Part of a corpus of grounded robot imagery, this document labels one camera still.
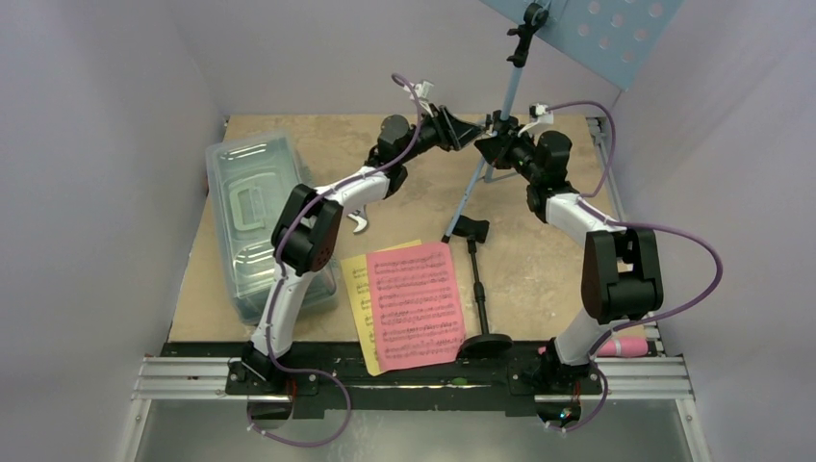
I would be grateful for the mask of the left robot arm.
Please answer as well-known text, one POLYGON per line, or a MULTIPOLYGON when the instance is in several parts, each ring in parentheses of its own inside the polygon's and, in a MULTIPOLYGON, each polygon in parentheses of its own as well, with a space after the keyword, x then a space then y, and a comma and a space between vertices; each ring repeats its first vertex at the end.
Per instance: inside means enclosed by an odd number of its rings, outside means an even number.
POLYGON ((262 393, 273 394, 287 375, 304 368, 279 362, 293 345, 294 325, 308 286, 334 254, 343 217, 397 192, 407 178, 406 163, 433 148, 459 151, 486 130, 446 107, 432 106, 411 123, 390 115, 364 165, 332 184, 293 188, 270 237, 277 271, 261 320, 242 351, 249 380, 262 393))

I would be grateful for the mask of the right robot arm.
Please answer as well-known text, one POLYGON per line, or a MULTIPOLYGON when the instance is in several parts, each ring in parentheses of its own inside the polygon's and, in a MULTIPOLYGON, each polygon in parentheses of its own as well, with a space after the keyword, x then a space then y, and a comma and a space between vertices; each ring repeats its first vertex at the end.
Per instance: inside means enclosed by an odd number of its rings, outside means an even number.
POLYGON ((614 328, 639 321, 661 307, 664 293, 656 237, 648 229, 614 224, 587 203, 568 179, 572 141, 549 130, 496 135, 476 142, 483 159, 524 178, 528 209, 541 222, 571 237, 584 251, 582 309, 558 336, 548 341, 533 374, 562 392, 590 373, 590 362, 614 328))

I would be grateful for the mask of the red handled adjustable wrench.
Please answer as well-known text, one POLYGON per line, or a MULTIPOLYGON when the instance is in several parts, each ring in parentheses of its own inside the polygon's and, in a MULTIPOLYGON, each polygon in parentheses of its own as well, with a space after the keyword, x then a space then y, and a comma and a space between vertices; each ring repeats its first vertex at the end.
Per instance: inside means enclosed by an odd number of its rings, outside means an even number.
POLYGON ((349 214, 346 215, 353 222, 353 229, 352 233, 354 235, 359 235, 365 232, 369 227, 369 219, 368 214, 366 211, 366 207, 362 207, 357 209, 349 214))

